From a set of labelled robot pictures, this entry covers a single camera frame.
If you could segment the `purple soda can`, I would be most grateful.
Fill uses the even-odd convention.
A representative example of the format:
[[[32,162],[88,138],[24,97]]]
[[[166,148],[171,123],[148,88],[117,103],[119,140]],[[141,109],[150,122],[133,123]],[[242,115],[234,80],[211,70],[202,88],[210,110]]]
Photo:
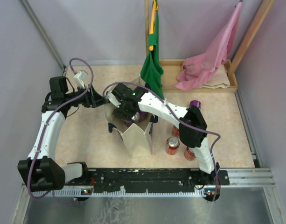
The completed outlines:
[[[130,121],[125,121],[124,124],[125,124],[126,127],[129,127],[129,126],[131,126],[134,123],[138,123],[139,120],[140,120],[140,113],[136,112],[136,114],[131,117],[131,120]]]
[[[192,106],[195,106],[197,107],[198,109],[201,109],[201,102],[198,101],[198,100],[192,100],[190,103],[189,103],[189,107],[192,107]]]
[[[148,113],[147,112],[139,112],[139,114],[140,114],[139,122],[145,121],[147,116],[148,116]]]

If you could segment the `cream canvas tote bag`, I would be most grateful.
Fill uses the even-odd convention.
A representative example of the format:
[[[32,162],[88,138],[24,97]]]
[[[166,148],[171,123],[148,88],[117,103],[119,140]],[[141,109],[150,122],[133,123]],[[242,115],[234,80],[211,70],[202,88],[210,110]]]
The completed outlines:
[[[145,90],[149,88],[147,84],[137,77],[131,82],[122,82],[127,87],[134,90],[136,87],[142,87]],[[105,90],[105,98],[109,91],[112,91],[118,84],[113,84],[111,87]],[[116,107],[112,103],[105,105],[104,114],[105,119],[108,122],[109,132],[116,130],[122,139],[122,142],[131,158],[138,158],[144,156],[150,156],[153,154],[152,149],[152,135],[153,124],[158,121],[158,118],[148,113],[145,121],[134,123],[129,127],[126,127],[124,121],[113,116],[113,111]]]

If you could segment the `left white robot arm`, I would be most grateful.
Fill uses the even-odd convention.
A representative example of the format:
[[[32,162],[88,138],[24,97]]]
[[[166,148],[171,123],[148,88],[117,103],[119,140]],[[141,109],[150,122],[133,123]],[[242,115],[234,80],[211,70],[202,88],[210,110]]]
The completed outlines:
[[[78,87],[68,92],[66,77],[49,80],[50,92],[42,106],[42,120],[35,144],[27,159],[20,160],[18,171],[30,194],[38,191],[60,190],[70,181],[87,184],[90,173],[85,162],[73,162],[64,167],[55,162],[56,146],[61,128],[72,107],[83,105],[97,108],[108,103],[93,86],[89,89]]]

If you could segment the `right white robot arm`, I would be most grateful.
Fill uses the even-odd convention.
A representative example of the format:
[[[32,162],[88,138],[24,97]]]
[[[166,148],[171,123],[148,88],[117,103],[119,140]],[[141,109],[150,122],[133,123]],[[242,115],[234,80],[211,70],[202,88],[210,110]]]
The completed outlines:
[[[220,135],[207,130],[201,110],[197,106],[174,105],[144,86],[136,84],[132,90],[127,84],[117,82],[105,96],[115,106],[113,115],[130,123],[139,119],[140,112],[147,112],[178,127],[180,141],[196,156],[202,180],[208,185],[214,184],[218,180],[218,167],[207,136],[213,134],[219,139]]]

